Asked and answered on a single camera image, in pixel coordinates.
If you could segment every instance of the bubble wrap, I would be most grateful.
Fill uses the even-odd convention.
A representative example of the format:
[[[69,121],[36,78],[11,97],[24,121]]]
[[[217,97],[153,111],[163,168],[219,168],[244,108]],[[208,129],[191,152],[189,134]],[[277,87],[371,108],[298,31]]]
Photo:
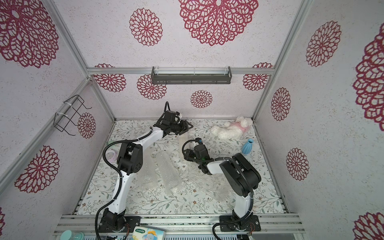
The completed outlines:
[[[170,154],[167,151],[161,151],[156,155],[156,161],[166,187],[166,193],[173,195],[183,190],[185,183],[173,165]]]
[[[137,172],[137,182],[146,190],[155,189],[160,186],[159,177],[155,173],[156,161],[151,157],[151,150],[145,149],[143,152],[143,166]]]
[[[185,171],[182,174],[183,179],[192,182],[200,191],[207,196],[221,202],[224,201],[231,191],[231,186],[224,174],[207,175],[198,169],[198,164],[185,161]]]

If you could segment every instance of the aluminum frame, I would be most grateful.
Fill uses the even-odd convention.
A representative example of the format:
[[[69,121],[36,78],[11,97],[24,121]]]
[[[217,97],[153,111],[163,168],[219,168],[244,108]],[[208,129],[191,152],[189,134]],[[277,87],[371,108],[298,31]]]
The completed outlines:
[[[272,74],[272,76],[270,76],[269,80],[267,81],[263,90],[263,94],[256,106],[255,112],[253,114],[254,122],[257,120],[261,109],[263,108],[266,100],[271,94],[275,81],[279,76],[279,73],[283,69],[284,63],[288,58],[288,54],[291,51],[296,38],[298,37],[298,34],[304,24],[306,17],[308,16],[312,3],[313,0],[303,0],[300,4],[299,10],[297,11],[295,19],[288,32],[287,38],[285,39],[284,45],[280,51],[279,57],[277,58],[277,61],[275,63],[275,72]]]
[[[264,144],[263,144],[263,142],[262,142],[262,140],[261,140],[261,138],[260,138],[260,135],[259,135],[259,133],[258,133],[258,131],[257,131],[256,124],[253,123],[252,126],[253,126],[253,129],[255,130],[255,135],[256,135],[256,138],[257,138],[257,142],[258,142],[258,144],[259,144],[259,146],[260,146],[260,149],[261,149],[261,151],[262,151],[262,153],[263,153],[264,160],[265,160],[265,163],[266,163],[266,165],[267,165],[267,167],[268,167],[269,173],[270,173],[270,175],[271,175],[271,179],[272,179],[273,185],[275,186],[277,195],[278,195],[279,197],[281,197],[281,200],[282,200],[282,202],[283,202],[282,206],[284,206],[285,209],[286,209],[286,211],[287,211],[288,213],[290,213],[290,209],[289,209],[289,206],[287,205],[287,201],[285,200],[285,196],[284,196],[284,194],[282,193],[282,191],[280,190],[280,187],[279,187],[279,184],[277,183],[275,174],[273,173],[273,170],[272,170],[272,168],[271,168],[271,164],[270,164],[269,159],[268,159],[268,156],[267,156],[267,154],[266,154],[266,151],[265,151],[265,148],[264,148]]]
[[[73,39],[67,25],[65,24],[64,19],[62,18],[59,10],[57,9],[56,4],[54,3],[53,0],[41,0],[41,2],[43,3],[43,5],[44,5],[45,9],[47,10],[47,12],[49,13],[50,17],[52,18],[52,20],[53,20],[53,22],[57,28],[57,31],[59,32],[59,34],[63,38],[64,42],[67,44],[67,46],[68,46],[70,52],[72,53],[76,63],[78,64],[81,72],[83,73],[83,75],[86,78],[92,79],[92,76],[87,71],[87,63],[86,63],[84,57],[82,56],[79,48],[77,47],[77,44],[76,44],[75,40]],[[109,104],[105,100],[105,97],[101,93],[100,89],[97,90],[96,88],[98,88],[98,86],[95,87],[97,98],[99,99],[101,105],[103,106],[103,108],[105,109],[105,111],[107,112],[109,117],[112,119],[112,121],[114,121],[115,116],[114,116]]]
[[[145,68],[87,68],[89,74],[151,74],[153,67]],[[275,72],[274,68],[236,68],[231,67],[232,74],[268,74]],[[170,68],[155,67],[155,74],[228,74],[228,68]]]
[[[89,79],[84,79],[81,84],[73,91],[71,96],[81,94],[83,89],[88,85]],[[70,100],[70,103],[73,104],[76,99],[73,98]],[[5,191],[8,185],[15,181],[20,172],[26,168],[28,163],[31,161],[32,157],[37,153],[37,151],[43,146],[43,143],[49,138],[49,136],[55,131],[53,126],[53,121],[55,118],[55,113],[64,113],[71,106],[69,104],[63,103],[61,107],[55,111],[52,117],[48,122],[42,127],[42,129],[37,133],[37,135],[29,142],[29,144],[24,148],[24,150],[17,156],[13,161],[12,165],[4,172],[0,177],[0,195]]]
[[[98,154],[96,155],[96,161],[95,163],[93,164],[93,166],[91,167],[91,171],[89,172],[88,174],[88,177],[87,177],[87,181],[86,183],[84,184],[84,187],[83,187],[83,191],[82,191],[82,195],[81,197],[84,197],[87,193],[87,190],[88,190],[88,187],[89,187],[89,184],[91,183],[91,180],[92,180],[92,177],[93,175],[95,174],[96,172],[96,169],[97,169],[97,166],[99,165],[99,162],[102,158],[102,154],[103,154],[103,150],[104,150],[104,147],[107,145],[107,142],[109,141],[109,138],[111,137],[112,135],[112,132],[113,132],[113,129],[115,128],[115,122],[112,122],[110,128],[109,128],[109,131],[108,131],[108,134],[105,136],[104,138],[104,145],[100,148]]]
[[[116,121],[120,120],[158,120],[159,117],[152,117],[152,118],[116,118]],[[182,117],[183,120],[235,120],[236,118],[185,118]]]
[[[230,214],[127,214],[125,216],[140,216],[142,217],[141,226],[165,230],[167,234],[212,234],[212,225],[219,222],[221,215]],[[262,230],[253,232],[253,234],[305,233],[298,214],[257,214],[257,216]],[[73,231],[83,232],[85,235],[95,235],[94,221],[95,215],[63,215],[53,235],[60,235],[69,228]],[[217,227],[216,233],[246,234],[247,232],[221,232],[220,227]]]

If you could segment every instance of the floral tablecloth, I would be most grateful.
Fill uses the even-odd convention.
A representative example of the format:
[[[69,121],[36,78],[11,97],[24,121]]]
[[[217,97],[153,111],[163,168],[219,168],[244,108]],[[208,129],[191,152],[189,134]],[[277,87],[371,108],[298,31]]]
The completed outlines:
[[[253,212],[283,213],[283,208],[279,202],[279,197],[253,128],[239,141],[219,140],[210,134],[210,128],[213,125],[223,126],[226,121],[191,120],[190,122],[194,127],[189,130],[189,136],[191,139],[202,138],[210,156],[213,158],[232,156],[241,152],[243,144],[249,138],[252,138],[255,141],[252,152],[245,157],[262,177],[259,187],[255,190]],[[147,132],[154,123],[153,120],[117,121],[110,140],[137,138]],[[118,151],[120,146],[114,146],[113,148]],[[185,161],[181,161],[179,157],[178,136],[166,136],[162,140],[156,141],[150,147],[152,158],[156,158],[156,154],[163,150],[170,153],[179,175],[185,175],[183,172],[186,165]],[[137,179],[133,180],[127,198],[126,214],[225,214],[232,212],[236,195],[232,190],[225,201],[219,202],[204,194],[198,185],[194,185],[188,179],[183,178],[185,183],[183,189],[176,194],[170,195],[165,191],[158,167],[156,167],[155,172],[158,174],[160,182],[158,187],[154,189],[146,190],[143,186],[137,184]],[[117,178],[118,174],[101,159],[77,214],[96,214],[101,206],[111,200]]]

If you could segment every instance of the red floral pattern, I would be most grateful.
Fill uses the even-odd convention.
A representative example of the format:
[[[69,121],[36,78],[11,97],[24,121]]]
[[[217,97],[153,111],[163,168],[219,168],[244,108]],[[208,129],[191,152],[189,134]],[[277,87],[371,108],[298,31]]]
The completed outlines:
[[[39,0],[2,0],[0,51],[23,67],[49,65],[59,50],[55,25]]]
[[[244,32],[258,7],[257,0],[179,0],[184,27],[201,43],[223,45]]]
[[[0,237],[3,234],[3,227],[5,226],[4,217],[5,217],[5,214],[1,212],[1,207],[0,207]]]
[[[272,68],[270,63],[259,63],[253,66],[253,68]],[[243,77],[243,85],[246,89],[257,91],[265,87],[265,83],[269,78],[268,74],[246,74]]]
[[[327,62],[340,42],[340,25],[329,21],[316,30],[307,47],[307,62],[317,67]]]
[[[353,84],[358,95],[356,103],[365,110],[364,117],[379,123],[384,131],[384,23],[364,53],[356,66],[357,80]]]
[[[285,88],[279,88],[272,97],[271,112],[277,121],[284,120],[291,108],[291,96]]]
[[[366,213],[359,216],[353,228],[355,240],[383,240],[384,239],[384,216],[378,212],[376,214]]]
[[[141,76],[137,80],[137,89],[141,95],[152,100],[164,97],[167,92],[166,85],[152,84],[152,79],[149,74]]]
[[[159,18],[148,9],[137,9],[129,20],[130,29],[135,39],[144,46],[157,44],[163,36]]]
[[[192,94],[191,103],[197,108],[208,107],[212,103],[212,95],[207,91],[198,90]]]
[[[289,174],[296,180],[304,180],[309,172],[307,156],[297,148],[293,148],[287,155],[287,168]]]
[[[24,172],[15,181],[21,192],[37,193],[45,189],[55,179],[59,169],[59,158],[50,146],[43,146]]]
[[[99,64],[96,68],[114,68],[109,64]],[[105,90],[120,92],[125,88],[126,82],[123,74],[94,74],[95,81]]]
[[[96,122],[94,117],[90,113],[83,113],[79,117],[77,128],[79,129],[79,133],[84,138],[91,138],[96,131]]]

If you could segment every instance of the black cable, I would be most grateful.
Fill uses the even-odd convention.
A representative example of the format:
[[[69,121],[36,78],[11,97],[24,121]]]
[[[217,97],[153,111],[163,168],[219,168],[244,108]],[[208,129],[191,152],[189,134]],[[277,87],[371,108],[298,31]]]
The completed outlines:
[[[103,150],[103,154],[102,154],[102,156],[103,156],[103,160],[104,160],[104,162],[105,162],[108,166],[110,166],[111,168],[113,168],[113,169],[119,174],[119,178],[120,178],[120,179],[119,179],[119,187],[118,187],[118,190],[117,190],[117,192],[116,192],[116,195],[113,197],[113,199],[112,199],[111,201],[109,201],[106,205],[104,205],[104,206],[102,206],[101,208],[99,208],[99,210],[96,212],[96,217],[95,217],[95,232],[96,232],[96,237],[97,237],[98,240],[101,240],[100,235],[99,235],[99,230],[98,230],[98,218],[99,218],[99,214],[100,214],[101,210],[103,210],[104,208],[106,208],[107,206],[109,206],[111,203],[113,203],[113,202],[116,200],[116,198],[118,197],[118,195],[119,195],[119,193],[120,193],[121,185],[122,185],[122,174],[121,174],[120,170],[119,170],[117,167],[113,166],[110,162],[108,162],[107,157],[105,156],[105,153],[107,152],[108,148],[110,148],[111,146],[113,146],[113,145],[115,145],[115,144],[123,143],[123,142],[137,142],[137,141],[139,141],[139,140],[142,140],[142,139],[148,137],[149,135],[151,135],[151,133],[152,133],[152,127],[151,127],[151,130],[149,131],[149,133],[147,133],[146,135],[144,135],[144,136],[142,136],[142,137],[139,137],[138,139],[135,139],[135,140],[119,140],[119,141],[116,141],[116,142],[113,142],[113,143],[108,144],[108,145],[104,148],[104,150]]]
[[[232,158],[229,158],[229,157],[228,157],[228,160],[235,166],[235,168],[238,170],[239,174],[240,174],[241,177],[243,178],[245,184],[247,185],[247,187],[248,187],[248,189],[249,189],[249,192],[250,192],[250,195],[251,195],[251,196],[250,196],[250,198],[251,198],[251,204],[249,205],[248,212],[247,212],[244,216],[242,216],[241,218],[239,218],[239,219],[237,219],[237,220],[229,221],[229,222],[216,223],[216,224],[213,225],[213,227],[212,227],[212,233],[214,234],[214,236],[215,236],[215,238],[216,238],[217,240],[221,240],[221,239],[217,236],[217,234],[216,234],[216,232],[215,232],[215,227],[217,227],[217,226],[221,226],[221,225],[228,225],[228,224],[237,223],[237,222],[240,222],[240,221],[246,219],[246,218],[252,213],[252,207],[253,207],[253,195],[254,195],[253,188],[251,187],[250,183],[249,183],[248,180],[246,179],[246,177],[245,177],[243,171],[241,170],[240,166],[236,163],[236,161],[233,160]]]
[[[195,139],[191,139],[191,140],[188,140],[184,143],[183,147],[181,148],[181,152],[183,153],[184,157],[186,159],[189,159],[190,161],[196,161],[197,159],[194,159],[194,158],[191,158],[189,157],[185,152],[184,152],[184,147],[189,143],[189,142],[197,142],[198,144],[201,144],[198,140],[195,140]]]
[[[166,101],[166,105],[165,105],[165,107],[164,107],[164,112],[167,110],[167,106],[168,106],[168,110],[170,110],[170,108],[169,108],[169,102],[168,102],[168,101]]]

